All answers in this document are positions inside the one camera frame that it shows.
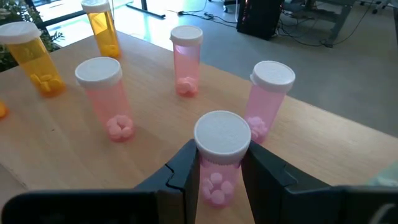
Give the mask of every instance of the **pink pill bottle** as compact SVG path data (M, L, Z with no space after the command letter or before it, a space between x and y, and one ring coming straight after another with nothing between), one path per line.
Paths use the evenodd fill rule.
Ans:
M292 88L295 73L288 66L263 61L250 75L252 87L244 119L251 129L252 140L261 144L266 139L286 93Z
M75 76L109 138L115 142L131 139L134 123L120 63L109 57L91 58L77 66Z
M200 153L201 197L214 207L225 207L233 198L241 160L250 144L250 127L237 114L212 111L197 121L194 137Z
M195 26L178 26L172 29L170 39L174 49L175 91L180 96L193 97L199 87L203 32Z

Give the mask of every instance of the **translucent plastic bottle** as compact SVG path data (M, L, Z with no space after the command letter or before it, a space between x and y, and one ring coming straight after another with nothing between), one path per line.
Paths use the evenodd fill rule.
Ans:
M120 55L118 37L108 0L82 0L81 6L90 20L94 37L102 56L117 58Z
M174 44L175 91L193 97L199 86L203 32L194 26L178 26L172 29L170 39Z
M295 73L282 63L263 61L254 66L250 79L252 88L244 119L250 126L252 140L261 144L293 85Z
M0 101L0 119L5 118L7 114L8 114L8 109L6 105Z
M250 144L250 127L229 111L203 115L194 129L200 153L200 192L205 202L225 207L234 195L241 160Z
M32 22L0 26L0 42L7 46L40 93L51 97L63 92L65 84L40 39L41 34Z
M89 59L75 70L77 82L85 89L99 121L115 142L127 141L134 135L122 75L120 63L109 57Z

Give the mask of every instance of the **white bottle cap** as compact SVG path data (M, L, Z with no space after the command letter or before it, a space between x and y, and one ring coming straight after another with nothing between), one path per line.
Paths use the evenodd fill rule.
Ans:
M120 63L109 57L96 57L79 64L75 76L79 85L87 89L107 88L122 79Z
M86 13L100 13L111 10L108 0L82 0L81 7Z
M229 111L212 111L203 115L197 121L193 135L200 155L220 165L239 162L251 139L247 122Z
M41 35L33 22L10 22L0 26L0 42L3 44L23 44Z
M295 73L288 66L273 61L262 61L254 66L250 79L264 90L287 93L293 86Z
M178 26L171 31L170 40L175 45L192 47L203 42L203 31L195 26Z

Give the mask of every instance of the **cable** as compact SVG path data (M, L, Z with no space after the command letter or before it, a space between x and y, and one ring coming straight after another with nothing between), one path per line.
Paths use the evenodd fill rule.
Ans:
M237 23L237 22L226 21L225 19L221 18L220 16L215 16L215 15L213 15L211 13L208 13L208 12L203 13L203 15L208 17L209 20L212 20L214 18L218 18L218 19L221 19L222 21L224 21L226 23L230 23L230 24L236 24Z
M221 24L221 25L224 25L224 26L234 27L235 28L235 26L231 26L231 25L228 25L228 24L225 24L225 23L222 23L222 22L215 21L215 18L219 18L222 21L227 22L227 23L235 24L235 22L226 21L226 20L224 20L224 19L222 19L222 18L220 18L218 16L214 16L213 14L210 14L210 13L207 13L207 12L204 13L204 16L198 16L198 15L195 15L195 14L190 14L190 13L186 13L184 11L180 11L180 12L178 12L178 15L180 15L180 16L195 16L195 17L199 17L200 19L208 20L208 21L215 22L215 23L218 23L218 24Z
M365 13L363 14L363 16L361 17L361 19L359 20L359 22L358 22L358 24L356 25L356 27L354 28L354 30L350 33L350 35L347 36L346 38L344 38L343 40L337 42L337 43L333 43L331 46L334 46L334 45L338 45L338 44L343 43L344 41L348 40L348 39L355 33L356 29L359 27L359 25L360 25L360 23L362 22L363 18L365 18L366 14L368 13L369 9L371 8L373 2L374 2L374 0L372 0L372 2L369 4L369 7L366 9ZM325 40L320 40L320 43L323 44L323 45L326 45L326 43L325 43L325 42L322 42L322 41L325 41Z
M362 22L362 20L364 19L364 17L365 17L366 14L368 13L368 11L370 10L370 8L371 8L373 2L374 2L374 0L372 0L372 2L370 3L370 5L369 5L368 8L366 9L365 13L364 13L363 16L361 17L361 19L359 20L359 22L357 23L357 25L355 26L355 28L353 29L353 31L350 33L350 35L347 36L346 38L344 38L343 40L337 42L337 43L326 44L326 39L322 39L322 40L319 40L319 43L320 43L319 45L315 45L315 44L306 44L306 43L303 43L303 42L301 42L301 41L299 41L299 40L296 39L296 38L299 38L299 37L303 37L304 35L306 35L307 33L309 33L309 32L313 29L313 27L315 26L315 24L317 23L317 20L314 22L314 24L311 26L311 28L309 28L309 30L306 31L303 35L300 35L300 36L292 36L291 34L292 34L294 31L297 30L297 26L298 26L300 23L305 22L307 19L304 20L304 21L301 21L301 22L299 22L299 20L296 19L296 21L297 21L296 25L292 25L292 26L296 26L296 29L295 29L293 32L287 32L287 31L284 29L284 26L287 26L287 25L284 25L284 23L282 22L282 20L279 19L280 28L281 28L282 31L286 34L286 35L283 35L283 34L279 34L279 35L288 36L288 37L292 38L294 41L296 41L296 42L298 42L298 43L300 43L300 44L302 44L302 45L306 45L306 46L320 47L320 46L323 45L323 46L325 46L325 47L333 47L333 46L335 46L335 45L341 44L341 43L343 43L344 41L348 40L348 39L355 33L356 29L359 27L360 23Z
M282 22L281 19L279 19L279 22L280 22L280 28L281 28L282 31L286 34L286 35L283 35L283 34L282 34L282 36L288 36L288 37L292 38L294 41L296 41L296 42L298 42L298 43L300 43L300 44L302 44L302 45L306 45L306 46L310 46L310 47L320 47L320 46L323 45L323 44L319 44L319 45L307 44L307 43L301 42L301 41L299 41L299 40L296 39L296 38L303 37L303 36L307 35L307 34L315 27L315 24L318 22L318 20L316 20L316 21L312 24L311 28L309 28L304 34L302 34L302 35L300 35L300 36L292 36L291 33L287 32L287 31L284 29L284 23Z

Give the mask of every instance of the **black computer case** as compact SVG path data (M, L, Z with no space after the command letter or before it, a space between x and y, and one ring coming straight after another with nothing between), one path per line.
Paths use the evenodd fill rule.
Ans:
M278 26L283 0L241 0L236 29L269 40Z

